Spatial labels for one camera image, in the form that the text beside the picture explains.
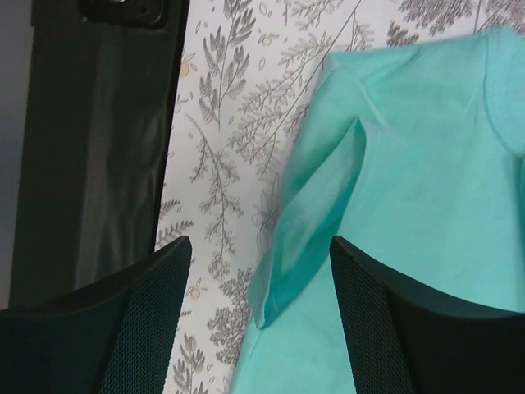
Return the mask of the teal t shirt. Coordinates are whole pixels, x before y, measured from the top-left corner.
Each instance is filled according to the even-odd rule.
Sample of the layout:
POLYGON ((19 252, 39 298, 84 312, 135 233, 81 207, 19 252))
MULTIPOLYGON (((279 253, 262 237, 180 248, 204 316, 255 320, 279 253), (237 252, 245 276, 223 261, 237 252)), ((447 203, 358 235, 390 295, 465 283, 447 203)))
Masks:
POLYGON ((523 311, 522 36, 328 54, 247 292, 232 392, 354 392, 334 236, 453 296, 523 311))

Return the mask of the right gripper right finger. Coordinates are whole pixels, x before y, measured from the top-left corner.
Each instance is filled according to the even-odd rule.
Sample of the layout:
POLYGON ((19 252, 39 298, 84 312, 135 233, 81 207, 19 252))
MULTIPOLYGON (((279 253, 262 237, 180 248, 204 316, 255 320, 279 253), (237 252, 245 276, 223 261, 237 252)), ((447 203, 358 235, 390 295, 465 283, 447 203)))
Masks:
POLYGON ((522 393, 524 315, 438 291, 361 251, 330 245, 358 393, 522 393))

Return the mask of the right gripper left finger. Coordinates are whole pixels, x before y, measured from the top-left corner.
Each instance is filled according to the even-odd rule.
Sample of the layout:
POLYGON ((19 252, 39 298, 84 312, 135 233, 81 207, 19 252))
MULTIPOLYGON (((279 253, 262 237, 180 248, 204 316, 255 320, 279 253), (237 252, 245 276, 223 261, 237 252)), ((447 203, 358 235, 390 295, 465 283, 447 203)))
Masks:
POLYGON ((79 290, 2 310, 1 391, 162 392, 191 257, 181 236, 79 290))

